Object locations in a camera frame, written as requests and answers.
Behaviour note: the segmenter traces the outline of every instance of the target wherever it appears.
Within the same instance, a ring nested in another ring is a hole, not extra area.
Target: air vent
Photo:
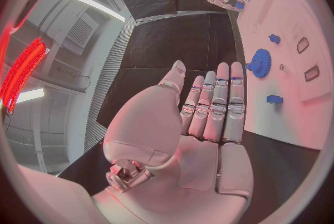
[[[68,32],[67,37],[73,42],[78,43],[81,46],[86,46],[87,40],[91,37],[94,29],[90,27],[81,18],[77,20],[72,29]]]

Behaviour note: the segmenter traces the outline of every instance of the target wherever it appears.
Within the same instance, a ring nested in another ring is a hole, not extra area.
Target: fluorescent light
[[[118,13],[112,11],[111,9],[101,5],[101,4],[98,4],[97,2],[93,1],[93,0],[78,0],[78,1],[81,1],[83,3],[86,3],[88,5],[91,5],[92,7],[95,7],[97,9],[100,9],[102,11],[104,11],[105,13],[108,13],[109,15],[112,15],[114,16],[115,18],[125,22],[125,18],[121,15],[119,15]]]
[[[26,100],[32,100],[36,98],[44,97],[44,89],[35,89],[19,94],[16,103],[21,103]]]

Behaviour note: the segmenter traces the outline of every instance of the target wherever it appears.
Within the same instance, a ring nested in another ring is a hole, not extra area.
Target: red light
[[[10,69],[0,91],[0,99],[10,114],[31,73],[46,55],[46,46],[39,37],[24,50]]]

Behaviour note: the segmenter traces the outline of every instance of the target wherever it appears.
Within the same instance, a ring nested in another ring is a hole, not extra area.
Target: rectangular slot
[[[299,54],[302,53],[305,49],[307,49],[308,46],[309,46],[309,43],[306,37],[303,37],[302,39],[300,39],[300,41],[297,44],[298,53]]]
[[[309,82],[313,80],[314,78],[317,78],[320,74],[320,70],[318,65],[312,67],[311,69],[307,70],[305,73],[305,80],[306,82]]]

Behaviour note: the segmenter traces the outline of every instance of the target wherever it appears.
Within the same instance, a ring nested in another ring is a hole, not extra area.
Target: blue block
[[[279,44],[281,41],[281,38],[279,36],[275,36],[275,35],[270,35],[269,39],[271,42],[274,42],[276,44]]]
[[[283,98],[275,95],[267,96],[267,103],[283,103]]]
[[[235,7],[236,7],[236,8],[244,8],[244,7],[245,7],[245,4],[242,4],[242,3],[240,3],[240,2],[237,2],[237,3],[235,4]]]

